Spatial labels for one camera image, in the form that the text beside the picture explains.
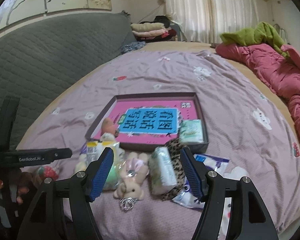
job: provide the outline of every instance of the stuffed bunny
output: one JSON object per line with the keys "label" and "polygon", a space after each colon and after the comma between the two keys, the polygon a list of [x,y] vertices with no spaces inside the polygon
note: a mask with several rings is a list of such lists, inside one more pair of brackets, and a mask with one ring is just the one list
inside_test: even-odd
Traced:
{"label": "stuffed bunny", "polygon": [[137,153],[131,152],[121,167],[122,182],[114,192],[114,197],[120,199],[119,204],[122,210],[130,210],[137,200],[144,199],[141,184],[149,174],[148,160],[149,157],[145,153],[138,156]]}

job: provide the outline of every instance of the gray sofa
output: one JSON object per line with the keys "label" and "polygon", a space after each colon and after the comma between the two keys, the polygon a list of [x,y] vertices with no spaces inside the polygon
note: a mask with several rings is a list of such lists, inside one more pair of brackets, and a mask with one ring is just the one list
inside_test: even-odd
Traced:
{"label": "gray sofa", "polygon": [[0,38],[0,107],[7,95],[20,98],[11,147],[58,95],[135,41],[129,20],[125,13],[71,14]]}

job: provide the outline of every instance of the green blanket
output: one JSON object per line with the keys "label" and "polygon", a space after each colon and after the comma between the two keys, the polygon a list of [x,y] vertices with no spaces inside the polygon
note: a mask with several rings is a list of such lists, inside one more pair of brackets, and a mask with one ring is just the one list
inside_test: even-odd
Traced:
{"label": "green blanket", "polygon": [[255,29],[244,28],[235,33],[222,33],[220,37],[225,45],[237,43],[241,46],[250,46],[267,43],[280,55],[288,56],[280,49],[284,44],[283,39],[269,23],[260,22]]}

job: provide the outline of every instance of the white curtain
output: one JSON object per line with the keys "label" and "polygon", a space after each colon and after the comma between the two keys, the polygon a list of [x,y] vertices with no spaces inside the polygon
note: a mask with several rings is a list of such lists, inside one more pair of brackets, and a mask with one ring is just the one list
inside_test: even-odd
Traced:
{"label": "white curtain", "polygon": [[256,0],[166,0],[166,10],[187,41],[221,42],[221,33],[258,23]]}

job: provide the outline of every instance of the folded clothes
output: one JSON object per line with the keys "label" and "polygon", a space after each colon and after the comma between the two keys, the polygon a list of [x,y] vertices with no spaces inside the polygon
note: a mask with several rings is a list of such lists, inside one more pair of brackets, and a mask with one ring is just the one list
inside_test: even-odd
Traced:
{"label": "folded clothes", "polygon": [[164,15],[156,16],[153,22],[149,22],[149,21],[141,22],[141,24],[143,23],[163,23],[165,28],[169,28],[170,26],[170,20]]}
{"label": "folded clothes", "polygon": [[135,32],[150,32],[150,31],[163,29],[164,24],[163,23],[143,23],[143,24],[133,23],[130,25],[130,27]]}
{"label": "folded clothes", "polygon": [[155,31],[149,31],[149,32],[136,32],[132,31],[133,34],[137,37],[156,37],[164,34],[166,32],[166,28],[155,30]]}
{"label": "folded clothes", "polygon": [[156,36],[156,37],[137,37],[137,41],[145,41],[145,42],[155,42],[155,41],[169,41],[172,37],[175,37],[177,32],[174,29],[168,31],[168,35],[166,33]]}

